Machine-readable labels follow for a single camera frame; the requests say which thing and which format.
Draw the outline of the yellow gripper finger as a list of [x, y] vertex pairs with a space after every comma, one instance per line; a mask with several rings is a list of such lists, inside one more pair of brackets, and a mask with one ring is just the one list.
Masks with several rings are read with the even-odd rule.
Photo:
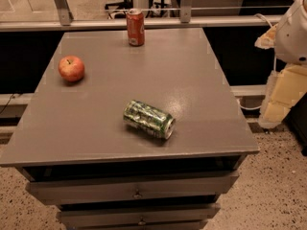
[[272, 71], [266, 85], [266, 96], [260, 108], [258, 124], [270, 129], [280, 125], [307, 93], [307, 66], [287, 64], [280, 72]]
[[276, 29], [277, 24], [271, 26], [264, 34], [256, 39], [254, 46], [265, 50], [274, 48]]

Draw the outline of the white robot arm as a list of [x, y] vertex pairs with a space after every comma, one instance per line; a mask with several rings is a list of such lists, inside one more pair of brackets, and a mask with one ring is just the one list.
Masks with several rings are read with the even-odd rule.
[[286, 63], [283, 70], [273, 69], [269, 75], [260, 107], [258, 124], [274, 128], [307, 93], [307, 0], [295, 0], [254, 45], [260, 49], [273, 48], [274, 60]]

